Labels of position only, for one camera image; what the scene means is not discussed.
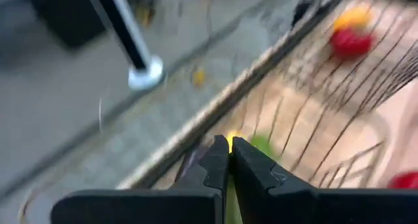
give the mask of sidewalk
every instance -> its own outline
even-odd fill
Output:
[[[289,29],[290,14],[297,2],[214,0],[212,17],[216,20],[212,22],[212,32],[220,34],[218,39],[212,39],[206,54],[194,52],[194,57],[183,60],[175,59],[187,49],[187,45],[191,52],[208,39],[205,23],[198,20],[206,17],[199,14],[201,9],[197,9],[202,5],[190,3],[186,9],[184,2],[183,16],[188,18],[189,24],[176,20],[176,29],[184,33],[182,35],[162,36],[146,32],[150,49],[161,54],[166,63],[173,63],[168,65],[173,66],[168,70],[172,74],[165,84],[143,96],[118,120],[104,127],[101,133],[84,142],[58,166],[37,179],[37,185],[45,181],[52,185],[43,189],[31,203],[27,213],[30,223],[47,223],[53,203],[71,191],[114,189]],[[158,30],[158,17],[155,26],[152,29]],[[167,26],[161,25],[161,29],[170,29]],[[177,48],[180,43],[183,50]],[[196,64],[206,71],[206,81],[201,88],[194,87],[190,82],[191,71]],[[16,223],[17,210],[25,193],[18,192],[0,206],[0,223]]]

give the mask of green vegetable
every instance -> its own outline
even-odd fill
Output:
[[[268,142],[268,137],[264,135],[254,135],[251,137],[249,142],[251,145],[255,146],[260,152],[263,152],[269,158],[276,160],[276,155],[274,155],[272,146]]]
[[[226,224],[242,224],[240,207],[238,205],[232,176],[228,177]]]

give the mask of red object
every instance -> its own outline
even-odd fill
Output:
[[[392,178],[388,188],[418,189],[418,172],[407,172]]]
[[[372,36],[360,35],[350,28],[339,29],[332,34],[331,44],[338,57],[357,57],[370,51]]]

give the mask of metal pole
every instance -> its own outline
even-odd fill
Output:
[[[163,61],[150,54],[127,0],[99,0],[99,3],[133,64],[129,69],[129,86],[143,90],[158,84],[163,76]]]

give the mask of pavement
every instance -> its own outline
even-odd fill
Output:
[[[48,223],[53,203],[71,191],[115,188],[289,29],[297,1],[213,0],[208,32],[202,0],[160,0],[157,11],[162,12],[144,30],[144,38],[165,62],[170,73],[166,83],[30,184],[0,200],[0,223],[17,223],[20,203],[31,187],[42,189],[28,208],[30,223]],[[56,45],[45,47],[53,54],[47,60],[38,52],[31,59],[15,59],[17,71],[0,77],[0,96],[8,97],[0,108],[2,122],[14,124],[2,126],[1,138],[14,137],[1,148],[1,188],[97,120],[99,101],[106,114],[132,94],[127,89],[127,60],[112,35],[75,56]],[[206,71],[201,88],[190,82],[195,65]]]

